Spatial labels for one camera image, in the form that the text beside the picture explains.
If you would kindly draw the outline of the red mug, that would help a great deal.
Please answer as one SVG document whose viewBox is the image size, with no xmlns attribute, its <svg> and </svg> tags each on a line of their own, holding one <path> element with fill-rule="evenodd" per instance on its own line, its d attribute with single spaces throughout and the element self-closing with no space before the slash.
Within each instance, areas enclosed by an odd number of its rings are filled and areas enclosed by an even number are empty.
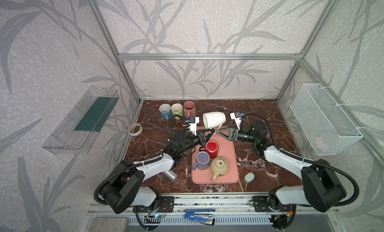
<svg viewBox="0 0 384 232">
<path fill-rule="evenodd" d="M 200 147 L 199 151 L 207 152 L 210 156 L 210 159 L 215 159 L 219 154 L 219 144 L 216 141 L 211 140 L 207 142 L 204 147 Z"/>
</svg>

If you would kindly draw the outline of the clear plastic wall shelf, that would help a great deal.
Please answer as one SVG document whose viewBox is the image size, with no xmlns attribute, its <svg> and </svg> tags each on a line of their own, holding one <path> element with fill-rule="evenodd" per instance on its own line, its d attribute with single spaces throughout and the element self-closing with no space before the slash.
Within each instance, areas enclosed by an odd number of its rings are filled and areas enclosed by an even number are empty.
<svg viewBox="0 0 384 232">
<path fill-rule="evenodd" d="M 54 155 L 86 155 L 120 96 L 117 89 L 90 86 L 42 147 Z"/>
</svg>

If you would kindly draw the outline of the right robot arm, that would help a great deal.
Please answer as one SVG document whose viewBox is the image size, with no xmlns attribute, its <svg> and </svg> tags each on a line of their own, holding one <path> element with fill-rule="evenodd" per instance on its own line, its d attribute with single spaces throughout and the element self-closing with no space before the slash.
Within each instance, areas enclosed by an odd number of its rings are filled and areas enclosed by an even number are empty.
<svg viewBox="0 0 384 232">
<path fill-rule="evenodd" d="M 278 210 L 283 205 L 301 205 L 326 212 L 332 207 L 346 206 L 357 200 L 360 187 L 346 172 L 331 166 L 326 160 L 310 160 L 281 148 L 267 119 L 255 114 L 249 130 L 244 130 L 247 114 L 232 113 L 236 127 L 219 128 L 217 133 L 228 141 L 251 143 L 251 150 L 291 172 L 301 180 L 299 186 L 283 186 L 269 192 L 269 206 Z"/>
</svg>

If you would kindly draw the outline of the horizontal aluminium frame bar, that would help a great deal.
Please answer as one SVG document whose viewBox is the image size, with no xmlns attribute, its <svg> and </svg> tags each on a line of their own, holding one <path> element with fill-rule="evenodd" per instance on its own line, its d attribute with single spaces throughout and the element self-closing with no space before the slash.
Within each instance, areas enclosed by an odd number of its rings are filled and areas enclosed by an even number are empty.
<svg viewBox="0 0 384 232">
<path fill-rule="evenodd" d="M 128 60 L 300 60 L 296 53 L 201 54 L 201 53 L 122 53 L 121 61 Z"/>
</svg>

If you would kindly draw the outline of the pink plastic tray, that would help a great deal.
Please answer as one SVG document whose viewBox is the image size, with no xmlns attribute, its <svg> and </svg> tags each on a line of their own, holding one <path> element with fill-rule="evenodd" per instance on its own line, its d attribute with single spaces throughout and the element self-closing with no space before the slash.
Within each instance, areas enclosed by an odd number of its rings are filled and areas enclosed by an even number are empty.
<svg viewBox="0 0 384 232">
<path fill-rule="evenodd" d="M 215 182 L 212 182 L 213 173 L 210 167 L 205 170 L 192 170 L 192 181 L 195 184 L 231 184 L 239 181 L 239 170 L 237 165 L 237 157 L 235 146 L 218 134 L 213 135 L 210 140 L 214 140 L 219 144 L 218 157 L 223 157 L 229 163 L 229 171 L 225 176 L 218 177 Z"/>
</svg>

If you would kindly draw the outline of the light green mug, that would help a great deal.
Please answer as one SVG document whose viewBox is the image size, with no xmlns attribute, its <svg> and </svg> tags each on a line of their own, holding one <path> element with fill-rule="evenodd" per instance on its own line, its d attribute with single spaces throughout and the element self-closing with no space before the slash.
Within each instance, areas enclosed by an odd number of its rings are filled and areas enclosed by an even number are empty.
<svg viewBox="0 0 384 232">
<path fill-rule="evenodd" d="M 173 104 L 171 106 L 171 112 L 172 112 L 172 115 L 179 115 L 179 116 L 183 117 L 184 109 L 183 109 L 182 104 L 180 104 L 180 103 Z"/>
</svg>

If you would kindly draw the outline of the white tape roll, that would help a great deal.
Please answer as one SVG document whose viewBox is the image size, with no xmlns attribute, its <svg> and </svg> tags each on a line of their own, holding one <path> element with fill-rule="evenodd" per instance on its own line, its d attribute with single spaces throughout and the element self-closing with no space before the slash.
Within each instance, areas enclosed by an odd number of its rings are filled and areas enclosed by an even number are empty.
<svg viewBox="0 0 384 232">
<path fill-rule="evenodd" d="M 131 124 L 128 128 L 128 133 L 132 137 L 139 136 L 142 133 L 142 131 L 143 131 L 143 127 L 140 123 Z"/>
</svg>

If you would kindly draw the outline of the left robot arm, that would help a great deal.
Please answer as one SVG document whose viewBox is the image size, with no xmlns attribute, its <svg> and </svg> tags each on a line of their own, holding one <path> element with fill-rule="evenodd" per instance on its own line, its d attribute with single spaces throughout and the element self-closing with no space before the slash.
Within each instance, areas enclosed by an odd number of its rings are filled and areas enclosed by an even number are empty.
<svg viewBox="0 0 384 232">
<path fill-rule="evenodd" d="M 114 170 L 95 189 L 94 200 L 103 205 L 110 206 L 116 214 L 133 207 L 146 207 L 155 211 L 161 206 L 161 194 L 151 187 L 144 187 L 142 183 L 153 176 L 163 172 L 170 172 L 176 168 L 185 152 L 204 147 L 215 132 L 215 126 L 204 123 L 204 129 L 197 129 L 198 119 L 184 120 L 185 126 L 192 132 L 169 134 L 167 146 L 160 154 L 148 160 L 131 162 L 124 159 L 118 163 Z"/>
</svg>

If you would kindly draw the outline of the white mug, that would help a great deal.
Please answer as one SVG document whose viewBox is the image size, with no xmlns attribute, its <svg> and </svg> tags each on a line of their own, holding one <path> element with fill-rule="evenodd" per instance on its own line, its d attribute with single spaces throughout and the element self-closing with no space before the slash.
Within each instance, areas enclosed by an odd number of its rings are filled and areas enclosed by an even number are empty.
<svg viewBox="0 0 384 232">
<path fill-rule="evenodd" d="M 203 123 L 206 129 L 220 128 L 226 122 L 223 112 L 208 112 L 203 114 Z"/>
</svg>

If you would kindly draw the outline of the pale green soap bar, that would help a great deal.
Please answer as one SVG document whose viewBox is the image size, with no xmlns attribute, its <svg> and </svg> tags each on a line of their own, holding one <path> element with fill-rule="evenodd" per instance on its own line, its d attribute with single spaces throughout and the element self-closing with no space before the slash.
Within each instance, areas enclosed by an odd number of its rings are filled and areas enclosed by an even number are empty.
<svg viewBox="0 0 384 232">
<path fill-rule="evenodd" d="M 255 179 L 255 175 L 254 175 L 252 172 L 249 172 L 249 173 L 247 173 L 247 174 L 244 176 L 244 180 L 245 180 L 246 183 L 250 183 L 250 182 L 252 182 L 254 179 Z"/>
</svg>

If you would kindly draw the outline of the blue flower mug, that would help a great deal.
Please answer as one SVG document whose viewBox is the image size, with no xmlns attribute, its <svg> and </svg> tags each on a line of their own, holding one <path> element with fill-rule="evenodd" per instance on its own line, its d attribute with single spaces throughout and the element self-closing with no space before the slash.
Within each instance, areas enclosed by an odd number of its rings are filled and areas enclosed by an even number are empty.
<svg viewBox="0 0 384 232">
<path fill-rule="evenodd" d="M 161 116 L 166 120 L 169 121 L 172 117 L 172 111 L 171 111 L 171 105 L 170 104 L 162 104 L 159 107 L 159 112 L 161 113 Z"/>
</svg>

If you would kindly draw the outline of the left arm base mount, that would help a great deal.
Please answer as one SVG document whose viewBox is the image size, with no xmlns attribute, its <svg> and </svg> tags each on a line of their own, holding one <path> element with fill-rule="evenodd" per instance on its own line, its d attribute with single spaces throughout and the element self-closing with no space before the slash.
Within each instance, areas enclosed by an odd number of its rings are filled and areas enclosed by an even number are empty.
<svg viewBox="0 0 384 232">
<path fill-rule="evenodd" d="M 149 212 L 171 213 L 174 210 L 174 205 L 175 205 L 175 197 L 161 196 L 160 199 L 155 199 L 155 201 L 149 207 L 141 206 L 141 208 L 138 209 L 138 212 L 139 213 L 149 213 Z"/>
</svg>

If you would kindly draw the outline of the purple mug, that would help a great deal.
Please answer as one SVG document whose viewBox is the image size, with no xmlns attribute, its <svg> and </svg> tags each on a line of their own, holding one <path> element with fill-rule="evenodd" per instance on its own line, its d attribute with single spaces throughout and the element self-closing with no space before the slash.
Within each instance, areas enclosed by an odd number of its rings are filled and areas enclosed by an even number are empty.
<svg viewBox="0 0 384 232">
<path fill-rule="evenodd" d="M 211 158 L 210 155 L 205 152 L 199 152 L 196 156 L 196 162 L 192 166 L 192 170 L 201 170 L 205 171 L 210 167 Z"/>
</svg>

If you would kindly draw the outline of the pink mug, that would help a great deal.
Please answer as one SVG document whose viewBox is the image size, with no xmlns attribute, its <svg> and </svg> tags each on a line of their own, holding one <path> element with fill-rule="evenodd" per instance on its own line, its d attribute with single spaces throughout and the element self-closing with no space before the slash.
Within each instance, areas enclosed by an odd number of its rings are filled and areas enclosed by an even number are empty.
<svg viewBox="0 0 384 232">
<path fill-rule="evenodd" d="M 196 116 L 196 104 L 193 101 L 186 101 L 183 105 L 184 116 L 189 119 Z"/>
</svg>

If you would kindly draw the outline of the silver spray bottle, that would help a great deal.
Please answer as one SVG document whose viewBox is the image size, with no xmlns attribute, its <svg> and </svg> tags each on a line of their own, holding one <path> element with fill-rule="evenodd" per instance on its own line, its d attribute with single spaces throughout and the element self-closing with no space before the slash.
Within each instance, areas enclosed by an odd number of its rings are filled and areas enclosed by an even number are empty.
<svg viewBox="0 0 384 232">
<path fill-rule="evenodd" d="M 163 174 L 168 180 L 170 180 L 172 183 L 174 183 L 174 182 L 178 179 L 178 177 L 179 177 L 179 175 L 178 175 L 175 171 L 173 171 L 173 170 L 164 171 L 164 172 L 162 172 L 162 174 Z"/>
</svg>

